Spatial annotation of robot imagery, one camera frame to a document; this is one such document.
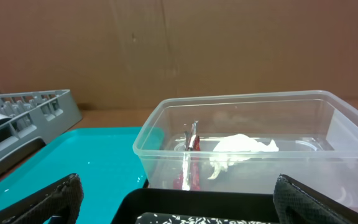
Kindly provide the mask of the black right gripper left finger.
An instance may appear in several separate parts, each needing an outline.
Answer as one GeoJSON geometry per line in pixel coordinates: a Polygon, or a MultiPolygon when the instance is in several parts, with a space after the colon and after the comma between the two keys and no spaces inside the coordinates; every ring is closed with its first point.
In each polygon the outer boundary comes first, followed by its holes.
{"type": "Polygon", "coordinates": [[[72,173],[0,210],[0,224],[74,224],[83,199],[80,177],[72,173]]]}

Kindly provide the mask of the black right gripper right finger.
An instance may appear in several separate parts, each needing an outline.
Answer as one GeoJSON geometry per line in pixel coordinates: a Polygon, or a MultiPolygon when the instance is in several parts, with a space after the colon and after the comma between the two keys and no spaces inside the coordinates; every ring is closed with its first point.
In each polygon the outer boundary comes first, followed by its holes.
{"type": "Polygon", "coordinates": [[[358,224],[358,213],[281,174],[273,191],[273,203],[280,223],[358,224]]]}

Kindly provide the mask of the white napkin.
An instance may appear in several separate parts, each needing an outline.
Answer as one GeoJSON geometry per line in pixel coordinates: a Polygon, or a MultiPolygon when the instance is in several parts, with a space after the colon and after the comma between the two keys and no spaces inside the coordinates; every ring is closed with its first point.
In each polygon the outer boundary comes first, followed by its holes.
{"type": "Polygon", "coordinates": [[[236,134],[222,138],[213,149],[214,154],[209,158],[213,173],[208,180],[214,180],[221,171],[227,172],[229,166],[249,160],[249,157],[234,155],[238,152],[278,152],[279,148],[272,139],[268,144],[258,142],[245,134],[236,134]]]}

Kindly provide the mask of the red snack wrapper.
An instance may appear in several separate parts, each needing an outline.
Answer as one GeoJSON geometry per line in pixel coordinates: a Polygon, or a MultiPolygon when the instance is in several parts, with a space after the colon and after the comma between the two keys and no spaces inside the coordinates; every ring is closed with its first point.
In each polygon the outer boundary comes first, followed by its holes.
{"type": "Polygon", "coordinates": [[[184,156],[180,175],[173,181],[175,190],[201,190],[199,158],[191,152],[200,151],[200,137],[197,134],[198,121],[191,125],[191,131],[185,131],[184,156]]]}

